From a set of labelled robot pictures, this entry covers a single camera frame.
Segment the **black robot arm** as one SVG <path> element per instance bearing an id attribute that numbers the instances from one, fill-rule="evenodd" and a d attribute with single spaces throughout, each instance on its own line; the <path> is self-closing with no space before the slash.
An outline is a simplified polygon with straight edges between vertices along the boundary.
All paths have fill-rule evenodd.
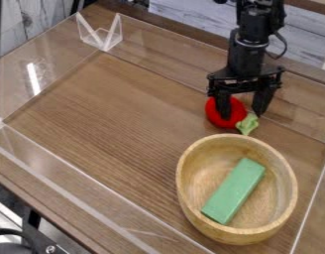
<path id="1" fill-rule="evenodd" d="M 285 68 L 263 62 L 269 37 L 283 27 L 283 0 L 237 0 L 237 27 L 230 31 L 226 66 L 207 74 L 207 96 L 214 98 L 219 116 L 231 118 L 234 94 L 253 93 L 251 110 L 259 116 L 281 87 Z"/>

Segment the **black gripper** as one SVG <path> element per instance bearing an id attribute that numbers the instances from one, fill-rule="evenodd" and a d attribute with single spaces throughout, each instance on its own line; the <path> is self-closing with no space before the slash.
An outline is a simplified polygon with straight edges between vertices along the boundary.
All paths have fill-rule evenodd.
<path id="1" fill-rule="evenodd" d="M 207 74 L 207 95 L 215 98 L 215 109 L 223 120 L 231 117 L 230 94 L 254 92 L 251 110 L 257 116 L 265 112 L 273 93 L 281 87 L 283 72 L 281 65 L 265 64 L 257 75 L 237 75 L 226 66 Z"/>

